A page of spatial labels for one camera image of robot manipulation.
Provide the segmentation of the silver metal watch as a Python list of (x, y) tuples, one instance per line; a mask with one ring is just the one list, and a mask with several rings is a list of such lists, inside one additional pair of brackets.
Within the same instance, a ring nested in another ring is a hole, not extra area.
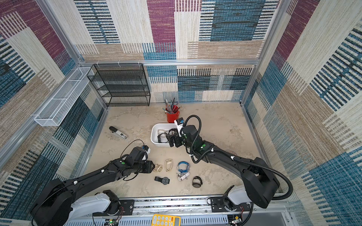
[(186, 173), (180, 173), (177, 175), (177, 179), (179, 181), (183, 181), (184, 179), (187, 179), (187, 177), (190, 175), (189, 172), (186, 172)]

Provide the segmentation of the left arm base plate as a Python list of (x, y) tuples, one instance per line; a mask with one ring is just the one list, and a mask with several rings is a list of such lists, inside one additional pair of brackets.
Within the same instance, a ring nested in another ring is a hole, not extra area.
[(119, 200), (116, 202), (115, 216), (131, 216), (134, 210), (134, 199)]

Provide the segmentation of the dark brown round watch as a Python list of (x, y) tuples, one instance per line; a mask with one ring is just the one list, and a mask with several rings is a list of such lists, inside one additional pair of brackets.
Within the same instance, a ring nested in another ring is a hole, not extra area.
[(192, 186), (194, 188), (201, 188), (202, 185), (203, 185), (203, 181), (202, 181), (201, 177), (195, 176), (192, 180)]

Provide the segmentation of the black chunky watch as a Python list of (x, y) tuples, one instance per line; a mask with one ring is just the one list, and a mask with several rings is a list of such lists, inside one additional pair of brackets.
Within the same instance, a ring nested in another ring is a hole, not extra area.
[(166, 138), (166, 134), (161, 134), (157, 136), (157, 141), (158, 143), (168, 143), (167, 142), (167, 138)]

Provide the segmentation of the white plastic storage box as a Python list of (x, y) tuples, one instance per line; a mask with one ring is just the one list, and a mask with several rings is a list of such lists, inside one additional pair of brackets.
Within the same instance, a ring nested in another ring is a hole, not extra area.
[(175, 124), (158, 123), (151, 131), (151, 141), (157, 147), (176, 147), (178, 130)]

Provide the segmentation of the yellow teach pendant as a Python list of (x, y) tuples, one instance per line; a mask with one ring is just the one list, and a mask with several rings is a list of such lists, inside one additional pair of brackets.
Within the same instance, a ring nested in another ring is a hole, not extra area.
[(152, 226), (180, 226), (181, 217), (171, 216), (171, 215), (162, 215), (155, 214), (151, 220)]

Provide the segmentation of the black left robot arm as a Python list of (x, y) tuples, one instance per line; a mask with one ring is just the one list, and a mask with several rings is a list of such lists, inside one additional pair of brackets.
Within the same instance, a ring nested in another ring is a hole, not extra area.
[(97, 212), (117, 215), (121, 205), (112, 191), (105, 190), (88, 198), (85, 195), (132, 173), (150, 174), (155, 165), (148, 160), (149, 153), (148, 146), (134, 147), (130, 154), (114, 159), (91, 173), (65, 181), (50, 181), (31, 207), (32, 225), (63, 226), (73, 219)]

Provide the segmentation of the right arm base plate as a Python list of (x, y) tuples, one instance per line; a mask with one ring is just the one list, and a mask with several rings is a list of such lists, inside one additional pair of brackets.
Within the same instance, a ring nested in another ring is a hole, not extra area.
[(212, 212), (242, 212), (242, 211), (250, 211), (250, 204), (241, 203), (240, 205), (236, 205), (233, 207), (226, 207), (221, 196), (212, 196), (207, 198), (206, 203), (211, 207)]

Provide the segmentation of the aluminium front rail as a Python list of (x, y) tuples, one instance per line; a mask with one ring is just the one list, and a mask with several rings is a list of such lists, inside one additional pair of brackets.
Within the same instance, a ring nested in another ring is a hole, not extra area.
[[(71, 221), (81, 217), (91, 217), (93, 214), (101, 217), (116, 217), (116, 202), (119, 200), (134, 199), (134, 210), (132, 216), (150, 215), (153, 213), (185, 213), (190, 215), (212, 214), (211, 207), (206, 203), (207, 198), (212, 196), (170, 196), (170, 197), (143, 197), (143, 198), (109, 198), (105, 193), (99, 193), (94, 196), (81, 198), (71, 205), (71, 210), (60, 209), (61, 214), (65, 214), (66, 221)], [(274, 213), (274, 212), (292, 212), (288, 201), (272, 201), (266, 209), (251, 202), (242, 203), (250, 204), (253, 213)], [(241, 212), (222, 212), (222, 214), (239, 214)]]

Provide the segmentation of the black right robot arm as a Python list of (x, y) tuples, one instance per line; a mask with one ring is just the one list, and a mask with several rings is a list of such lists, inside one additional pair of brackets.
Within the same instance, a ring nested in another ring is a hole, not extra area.
[(178, 118), (174, 124), (178, 131), (169, 139), (171, 146), (183, 145), (194, 164), (204, 161), (218, 165), (243, 181), (242, 186), (231, 186), (224, 193), (223, 203), (228, 211), (234, 211), (247, 202), (265, 209), (271, 201), (284, 200), (292, 195), (294, 187), (291, 181), (270, 168), (263, 159), (242, 158), (203, 140), (200, 136), (202, 121), (197, 115)]

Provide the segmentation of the black flat analog watch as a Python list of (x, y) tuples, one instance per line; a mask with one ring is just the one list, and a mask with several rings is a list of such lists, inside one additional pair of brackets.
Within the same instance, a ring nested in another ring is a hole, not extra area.
[(163, 185), (168, 185), (170, 183), (170, 179), (168, 177), (155, 177), (154, 180), (162, 183)]

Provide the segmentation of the red metal pen bucket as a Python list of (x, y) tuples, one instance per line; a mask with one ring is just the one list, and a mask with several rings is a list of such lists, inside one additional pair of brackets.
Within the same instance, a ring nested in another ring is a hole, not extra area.
[(174, 123), (180, 116), (180, 108), (178, 106), (173, 107), (173, 113), (166, 112), (166, 119), (168, 123)]

